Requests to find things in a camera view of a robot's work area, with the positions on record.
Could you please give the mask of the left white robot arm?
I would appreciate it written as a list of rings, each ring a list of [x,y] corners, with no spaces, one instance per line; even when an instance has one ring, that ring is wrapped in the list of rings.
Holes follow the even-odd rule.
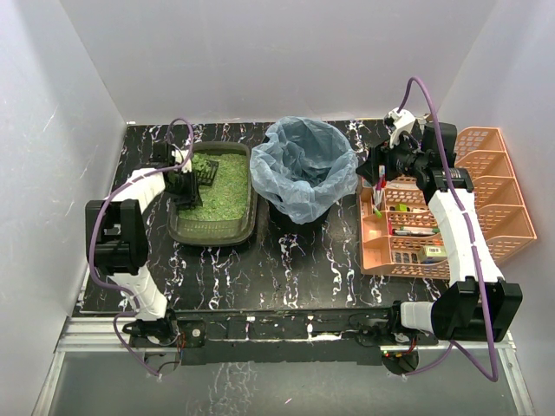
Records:
[[[134,317],[155,322],[165,317],[167,299],[148,268],[149,245],[143,213],[163,193],[190,198],[196,186],[193,149],[157,143],[150,163],[103,200],[85,208],[86,254],[95,284],[121,292]]]

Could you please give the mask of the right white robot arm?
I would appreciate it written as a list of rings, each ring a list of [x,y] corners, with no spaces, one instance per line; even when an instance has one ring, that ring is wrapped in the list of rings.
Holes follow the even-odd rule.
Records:
[[[437,223],[447,254],[449,287],[434,302],[399,302],[396,326],[444,341],[501,341],[523,300],[493,260],[475,210],[467,169],[455,166],[456,127],[428,123],[421,141],[407,127],[369,144],[356,172],[371,185],[401,176],[415,179]]]

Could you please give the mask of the blue plastic bag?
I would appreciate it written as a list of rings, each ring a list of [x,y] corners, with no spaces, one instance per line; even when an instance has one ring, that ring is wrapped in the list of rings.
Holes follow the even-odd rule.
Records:
[[[287,116],[265,138],[251,150],[252,187],[291,222],[312,223],[356,191],[356,152],[331,124]]]

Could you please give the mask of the black litter scoop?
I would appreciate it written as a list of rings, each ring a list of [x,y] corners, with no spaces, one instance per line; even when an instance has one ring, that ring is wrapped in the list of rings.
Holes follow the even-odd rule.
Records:
[[[212,186],[219,169],[219,163],[212,159],[194,159],[192,162],[198,185]]]

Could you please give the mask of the dark green litter box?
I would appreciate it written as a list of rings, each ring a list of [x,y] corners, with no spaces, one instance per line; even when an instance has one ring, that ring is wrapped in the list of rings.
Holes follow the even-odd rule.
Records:
[[[238,220],[229,221],[192,221],[179,217],[174,201],[169,203],[168,232],[175,241],[195,246],[226,246],[243,243],[253,232],[256,222],[258,195],[251,185],[249,172],[250,149],[233,142],[199,142],[193,146],[195,153],[220,155],[224,153],[244,154],[247,158],[249,195],[245,215]]]

